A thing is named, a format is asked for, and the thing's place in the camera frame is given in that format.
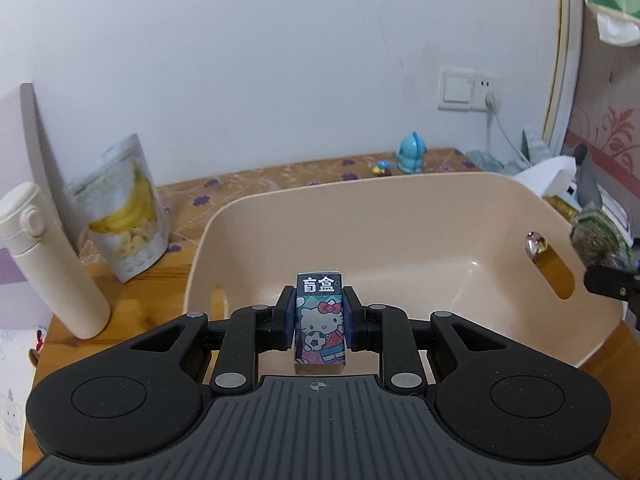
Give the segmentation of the white wall switch socket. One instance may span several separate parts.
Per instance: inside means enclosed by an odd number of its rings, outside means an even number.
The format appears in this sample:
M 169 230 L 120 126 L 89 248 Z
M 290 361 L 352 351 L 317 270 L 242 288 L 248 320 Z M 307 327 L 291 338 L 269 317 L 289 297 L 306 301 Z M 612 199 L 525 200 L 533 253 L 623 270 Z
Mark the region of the white wall switch socket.
M 488 96 L 495 102 L 502 90 L 502 78 L 480 70 L 442 66 L 439 69 L 438 101 L 440 110 L 487 112 Z

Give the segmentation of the light blue bedding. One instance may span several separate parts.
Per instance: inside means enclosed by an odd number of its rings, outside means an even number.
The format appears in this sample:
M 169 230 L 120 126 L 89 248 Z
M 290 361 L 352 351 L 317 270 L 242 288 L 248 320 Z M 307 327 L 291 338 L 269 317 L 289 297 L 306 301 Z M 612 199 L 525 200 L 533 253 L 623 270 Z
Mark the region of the light blue bedding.
M 516 176 L 521 172 L 544 162 L 551 157 L 548 144 L 542 140 L 539 133 L 531 128 L 525 128 L 518 145 L 510 143 L 511 154 L 508 157 L 496 157 L 488 151 L 471 150 L 465 156 L 472 164 L 482 171 Z

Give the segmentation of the decorated headboard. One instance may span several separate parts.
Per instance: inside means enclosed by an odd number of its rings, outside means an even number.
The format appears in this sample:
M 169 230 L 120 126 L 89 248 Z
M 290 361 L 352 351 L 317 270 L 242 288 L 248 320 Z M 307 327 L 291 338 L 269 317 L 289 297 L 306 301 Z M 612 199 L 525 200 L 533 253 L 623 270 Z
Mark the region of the decorated headboard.
M 639 45 L 604 44 L 585 0 L 559 0 L 544 140 L 552 152 L 588 146 L 602 188 L 639 233 Z

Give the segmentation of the banana chips snack pouch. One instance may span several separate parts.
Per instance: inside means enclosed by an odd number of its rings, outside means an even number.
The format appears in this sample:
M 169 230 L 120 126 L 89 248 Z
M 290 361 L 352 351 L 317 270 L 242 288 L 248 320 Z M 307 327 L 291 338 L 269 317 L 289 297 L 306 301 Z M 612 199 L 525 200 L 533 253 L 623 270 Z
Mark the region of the banana chips snack pouch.
M 65 187 L 89 240 L 126 283 L 166 252 L 168 220 L 137 134 L 104 152 L 96 169 Z

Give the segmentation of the gold tissue pack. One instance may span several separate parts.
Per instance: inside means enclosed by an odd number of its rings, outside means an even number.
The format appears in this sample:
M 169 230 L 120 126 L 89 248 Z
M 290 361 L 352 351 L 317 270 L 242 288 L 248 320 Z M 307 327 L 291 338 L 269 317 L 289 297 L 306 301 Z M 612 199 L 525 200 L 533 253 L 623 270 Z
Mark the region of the gold tissue pack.
M 565 220 L 572 222 L 579 207 L 572 205 L 566 196 L 576 171 L 574 157 L 561 155 L 543 160 L 516 174 L 513 179 L 545 200 Z

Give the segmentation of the blue figurine toy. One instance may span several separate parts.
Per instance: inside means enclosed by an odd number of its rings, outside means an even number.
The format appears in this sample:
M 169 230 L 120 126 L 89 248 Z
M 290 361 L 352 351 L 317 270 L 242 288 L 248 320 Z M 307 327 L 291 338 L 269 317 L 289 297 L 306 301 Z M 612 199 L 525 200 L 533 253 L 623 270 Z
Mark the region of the blue figurine toy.
M 424 140 L 416 132 L 408 134 L 396 150 L 398 169 L 404 174 L 420 174 L 426 152 Z

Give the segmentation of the cream thermos bottle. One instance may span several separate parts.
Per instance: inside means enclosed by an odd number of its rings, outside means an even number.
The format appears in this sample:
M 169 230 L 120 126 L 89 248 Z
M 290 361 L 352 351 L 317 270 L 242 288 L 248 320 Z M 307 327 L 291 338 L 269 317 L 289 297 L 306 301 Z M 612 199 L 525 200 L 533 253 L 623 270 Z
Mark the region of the cream thermos bottle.
M 1 243 L 51 312 L 79 339 L 101 333 L 111 316 L 78 259 L 48 196 L 34 182 L 1 199 Z

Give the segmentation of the green snack packet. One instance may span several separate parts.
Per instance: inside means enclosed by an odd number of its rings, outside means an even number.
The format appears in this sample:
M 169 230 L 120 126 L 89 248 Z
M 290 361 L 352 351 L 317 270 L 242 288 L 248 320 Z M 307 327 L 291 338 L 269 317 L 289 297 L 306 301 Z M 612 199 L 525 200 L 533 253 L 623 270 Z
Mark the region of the green snack packet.
M 606 266 L 631 273 L 638 270 L 634 252 L 622 232 L 595 204 L 585 206 L 574 218 L 570 244 L 584 266 Z

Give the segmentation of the beige plastic storage bin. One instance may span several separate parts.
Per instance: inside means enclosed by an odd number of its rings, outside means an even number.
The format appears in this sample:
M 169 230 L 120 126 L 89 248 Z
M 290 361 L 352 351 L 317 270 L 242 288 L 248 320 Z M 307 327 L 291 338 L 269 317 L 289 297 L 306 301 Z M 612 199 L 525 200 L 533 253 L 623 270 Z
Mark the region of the beige plastic storage bin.
M 303 272 L 342 274 L 364 304 L 412 318 L 449 310 L 572 365 L 623 317 L 587 292 L 570 225 L 515 180 L 417 174 L 293 188 L 236 200 L 210 219 L 184 310 L 271 304 Z

